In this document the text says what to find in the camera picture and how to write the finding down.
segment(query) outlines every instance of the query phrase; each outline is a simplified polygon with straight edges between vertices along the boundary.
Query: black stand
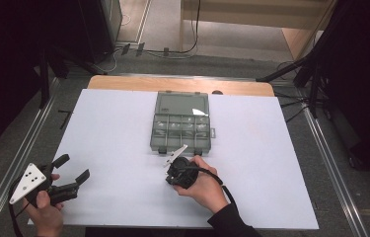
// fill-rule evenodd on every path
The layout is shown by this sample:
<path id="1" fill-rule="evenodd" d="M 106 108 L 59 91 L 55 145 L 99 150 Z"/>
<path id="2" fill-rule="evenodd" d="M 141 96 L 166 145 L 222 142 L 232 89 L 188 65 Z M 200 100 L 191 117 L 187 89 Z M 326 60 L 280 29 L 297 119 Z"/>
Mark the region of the black stand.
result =
<path id="1" fill-rule="evenodd" d="M 329 25 L 310 53 L 268 76 L 256 79 L 256 81 L 270 82 L 290 71 L 297 69 L 298 67 L 301 67 L 301 70 L 294 78 L 293 83 L 295 87 L 304 87 L 312 77 L 311 92 L 309 96 L 309 109 L 313 117 L 316 119 L 317 94 L 320 81 L 323 77 L 323 64 L 325 63 L 327 57 L 326 50 L 327 48 L 331 47 L 333 42 L 336 40 L 336 27 L 344 14 L 350 8 L 351 2 L 352 1 L 338 1 L 336 3 Z"/>
<path id="2" fill-rule="evenodd" d="M 100 75 L 100 73 L 95 68 L 80 60 L 76 56 L 72 55 L 65 49 L 55 45 L 42 43 L 39 52 L 39 70 L 41 83 L 39 104 L 40 109 L 42 109 L 49 100 L 48 64 L 56 77 L 67 78 L 69 70 L 63 61 L 64 58 L 74 62 L 75 64 L 79 65 L 93 75 Z"/>

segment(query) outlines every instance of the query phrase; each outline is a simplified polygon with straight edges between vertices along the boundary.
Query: hand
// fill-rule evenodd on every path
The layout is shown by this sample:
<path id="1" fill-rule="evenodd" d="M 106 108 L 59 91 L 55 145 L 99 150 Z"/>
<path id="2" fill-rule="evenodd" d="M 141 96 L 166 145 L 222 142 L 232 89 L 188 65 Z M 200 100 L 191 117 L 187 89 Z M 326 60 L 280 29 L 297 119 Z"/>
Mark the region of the hand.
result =
<path id="1" fill-rule="evenodd" d="M 59 179 L 59 175 L 52 174 L 51 177 L 52 180 Z M 28 201 L 24 198 L 24 206 L 27 204 Z M 37 228 L 37 236 L 59 236 L 63 224 L 60 210 L 63 206 L 63 203 L 52 206 L 46 191 L 41 191 L 37 194 L 37 208 L 31 204 L 26 208 L 30 219 Z"/>
<path id="2" fill-rule="evenodd" d="M 200 156 L 194 156 L 190 161 L 194 161 L 198 167 L 209 170 L 217 175 L 216 169 L 206 164 Z M 222 188 L 218 182 L 210 175 L 203 172 L 199 172 L 196 182 L 187 190 L 180 186 L 174 186 L 174 189 L 180 196 L 195 199 L 197 203 L 208 208 L 213 213 L 218 212 L 228 205 L 228 201 L 225 199 Z"/>

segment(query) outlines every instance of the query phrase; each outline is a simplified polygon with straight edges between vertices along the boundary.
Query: white tabletop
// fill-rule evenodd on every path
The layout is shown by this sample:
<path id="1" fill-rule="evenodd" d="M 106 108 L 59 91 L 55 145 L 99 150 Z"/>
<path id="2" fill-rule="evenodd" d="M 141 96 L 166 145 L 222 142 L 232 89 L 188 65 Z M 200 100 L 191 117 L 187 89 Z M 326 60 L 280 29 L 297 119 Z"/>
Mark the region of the white tabletop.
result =
<path id="1" fill-rule="evenodd" d="M 64 224 L 209 227 L 211 213 L 165 181 L 151 151 L 157 93 L 84 90 L 55 157 L 69 154 L 56 185 L 91 176 L 65 203 Z M 206 162 L 216 167 L 245 222 L 255 228 L 318 229 L 276 98 L 209 95 L 216 130 Z"/>

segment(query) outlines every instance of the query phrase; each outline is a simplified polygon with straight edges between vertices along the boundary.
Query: gray plastic case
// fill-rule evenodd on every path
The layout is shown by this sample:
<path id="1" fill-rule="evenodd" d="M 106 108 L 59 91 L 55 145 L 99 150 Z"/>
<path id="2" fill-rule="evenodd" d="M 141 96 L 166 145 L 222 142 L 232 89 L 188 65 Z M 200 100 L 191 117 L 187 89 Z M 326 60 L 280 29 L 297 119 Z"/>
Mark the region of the gray plastic case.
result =
<path id="1" fill-rule="evenodd" d="M 207 154 L 211 148 L 208 95 L 159 92 L 150 146 L 160 154 L 184 144 L 185 153 Z"/>

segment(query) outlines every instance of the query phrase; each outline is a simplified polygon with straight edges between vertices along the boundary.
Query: wrist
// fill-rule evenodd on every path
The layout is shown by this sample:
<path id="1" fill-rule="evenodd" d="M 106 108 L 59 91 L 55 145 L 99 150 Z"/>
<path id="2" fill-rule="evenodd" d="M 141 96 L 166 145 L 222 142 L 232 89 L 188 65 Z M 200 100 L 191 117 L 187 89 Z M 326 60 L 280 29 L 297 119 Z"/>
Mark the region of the wrist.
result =
<path id="1" fill-rule="evenodd" d="M 59 237 L 61 229 L 39 229 L 36 237 Z"/>
<path id="2" fill-rule="evenodd" d="M 209 206 L 209 210 L 213 213 L 216 214 L 216 212 L 220 211 L 222 208 L 227 206 L 229 203 L 225 199 L 220 199 L 213 203 L 211 206 Z"/>

